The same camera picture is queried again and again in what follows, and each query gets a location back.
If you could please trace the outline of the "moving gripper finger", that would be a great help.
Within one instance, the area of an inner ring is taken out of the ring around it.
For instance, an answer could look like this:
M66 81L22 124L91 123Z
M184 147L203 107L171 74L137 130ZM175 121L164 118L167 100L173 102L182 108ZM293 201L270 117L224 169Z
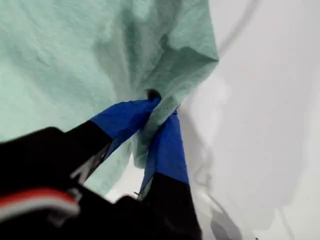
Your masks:
M147 99L120 102L66 132L47 127L34 132L41 150L52 155L59 174L83 184L122 143L147 123L161 95L147 90Z

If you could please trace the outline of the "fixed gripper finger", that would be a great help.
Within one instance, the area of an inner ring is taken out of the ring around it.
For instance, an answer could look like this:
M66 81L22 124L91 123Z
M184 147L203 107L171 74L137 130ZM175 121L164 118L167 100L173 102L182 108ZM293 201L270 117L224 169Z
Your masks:
M174 240L200 240L178 112L159 128L148 150L139 200Z

